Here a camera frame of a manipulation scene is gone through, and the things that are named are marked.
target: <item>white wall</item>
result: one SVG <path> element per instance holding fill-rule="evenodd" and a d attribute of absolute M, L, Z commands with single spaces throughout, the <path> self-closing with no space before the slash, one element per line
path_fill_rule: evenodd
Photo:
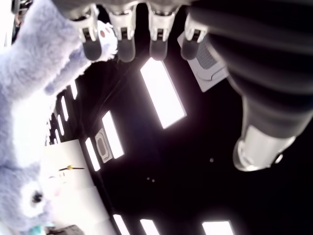
<path fill-rule="evenodd" d="M 57 228 L 76 224 L 86 235 L 116 235 L 91 179 L 79 141 L 47 146 L 44 159 L 44 164 L 51 164 L 56 170 L 68 165 L 85 168 L 64 171 L 63 190 L 54 200 Z"/>

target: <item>stuffed toy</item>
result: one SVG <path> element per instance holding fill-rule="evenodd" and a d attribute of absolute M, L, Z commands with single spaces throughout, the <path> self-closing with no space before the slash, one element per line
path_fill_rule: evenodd
<path fill-rule="evenodd" d="M 117 39 L 98 22 L 99 61 L 112 59 Z M 0 53 L 0 221 L 20 234 L 51 222 L 40 179 L 46 122 L 56 95 L 91 65 L 77 30 L 51 0 L 35 0 L 15 43 Z"/>

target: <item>air vent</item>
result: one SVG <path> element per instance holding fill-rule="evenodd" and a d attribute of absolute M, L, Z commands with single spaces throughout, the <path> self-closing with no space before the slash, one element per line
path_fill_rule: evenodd
<path fill-rule="evenodd" d="M 177 38 L 181 47 L 184 38 L 184 32 Z M 199 46 L 197 56 L 193 60 L 188 60 L 189 66 L 194 73 L 196 80 L 202 92 L 206 92 L 224 78 L 228 76 L 228 71 L 222 61 L 215 56 L 213 47 L 208 41 L 207 37 Z"/>
<path fill-rule="evenodd" d="M 107 136 L 103 128 L 101 128 L 101 130 L 97 133 L 97 135 L 95 136 L 95 139 L 96 139 L 98 153 L 101 156 L 103 163 L 106 163 L 107 161 L 111 160 L 113 157 L 112 157 L 112 153 L 109 147 Z"/>

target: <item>ceiling vent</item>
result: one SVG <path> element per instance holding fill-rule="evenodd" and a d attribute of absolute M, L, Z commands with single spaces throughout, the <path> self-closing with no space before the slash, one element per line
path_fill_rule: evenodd
<path fill-rule="evenodd" d="M 184 34 L 185 32 L 177 38 L 180 47 L 184 39 Z M 208 38 L 204 37 L 199 46 L 196 58 L 188 60 L 189 66 L 202 92 L 206 92 L 228 76 L 228 71 L 224 63 L 217 60 L 217 56 L 213 56 L 214 53 L 215 51 L 209 43 Z"/>

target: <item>ceiling light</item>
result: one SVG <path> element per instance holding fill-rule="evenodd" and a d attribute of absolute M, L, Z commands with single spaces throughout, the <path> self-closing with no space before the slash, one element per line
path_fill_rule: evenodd
<path fill-rule="evenodd" d="M 113 218 L 118 226 L 118 229 L 119 231 L 121 232 L 122 235 L 130 235 L 127 228 L 126 228 L 126 225 L 122 219 L 122 217 L 118 214 L 114 214 L 113 215 Z"/>
<path fill-rule="evenodd" d="M 108 111 L 104 117 L 102 118 L 103 126 L 106 131 L 109 145 L 111 147 L 111 151 L 114 158 L 119 158 L 120 156 L 124 155 L 124 151 L 119 141 L 117 131 L 113 122 L 113 118 L 111 112 Z"/>
<path fill-rule="evenodd" d="M 206 235 L 234 235 L 228 221 L 203 222 Z"/>
<path fill-rule="evenodd" d="M 70 89 L 72 90 L 73 99 L 76 99 L 76 97 L 77 97 L 77 88 L 76 88 L 75 80 L 71 81 Z"/>
<path fill-rule="evenodd" d="M 161 61 L 150 58 L 140 71 L 163 129 L 186 116 L 172 80 Z"/>
<path fill-rule="evenodd" d="M 61 143 L 58 129 L 55 129 L 55 137 L 57 138 L 57 143 Z"/>
<path fill-rule="evenodd" d="M 63 125 L 62 125 L 62 121 L 61 121 L 61 116 L 58 115 L 58 123 L 59 123 L 59 127 L 60 127 L 60 131 L 61 131 L 61 135 L 64 135 L 64 129 L 63 129 Z"/>
<path fill-rule="evenodd" d="M 68 120 L 68 113 L 67 113 L 67 105 L 65 104 L 64 96 L 61 98 L 61 105 L 62 105 L 62 109 L 63 109 L 64 119 L 65 119 L 65 121 L 67 121 Z"/>
<path fill-rule="evenodd" d="M 160 235 L 157 231 L 157 228 L 152 220 L 141 219 L 141 225 L 146 232 L 146 235 Z"/>
<path fill-rule="evenodd" d="M 89 153 L 89 156 L 90 156 L 91 163 L 93 165 L 94 171 L 98 171 L 100 169 L 100 165 L 99 165 L 99 162 L 97 160 L 96 154 L 94 152 L 93 146 L 91 144 L 90 138 L 88 138 L 85 143 L 86 143 L 86 146 L 87 146 L 87 151 Z"/>

